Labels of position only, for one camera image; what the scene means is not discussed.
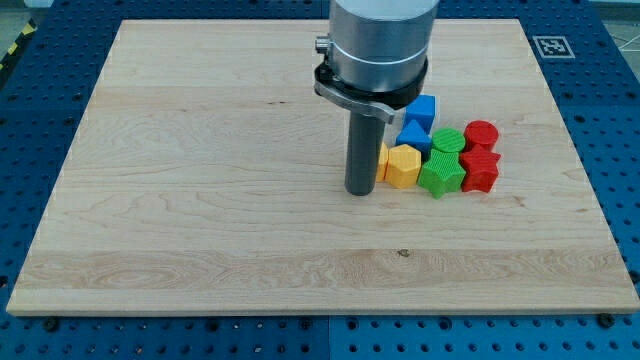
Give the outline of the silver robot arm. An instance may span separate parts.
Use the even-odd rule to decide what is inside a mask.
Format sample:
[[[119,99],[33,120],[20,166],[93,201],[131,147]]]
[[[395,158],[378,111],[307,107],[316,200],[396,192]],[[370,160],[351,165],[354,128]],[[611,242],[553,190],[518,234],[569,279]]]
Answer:
[[[327,60],[347,85],[403,88],[423,75],[438,0],[332,0]]]

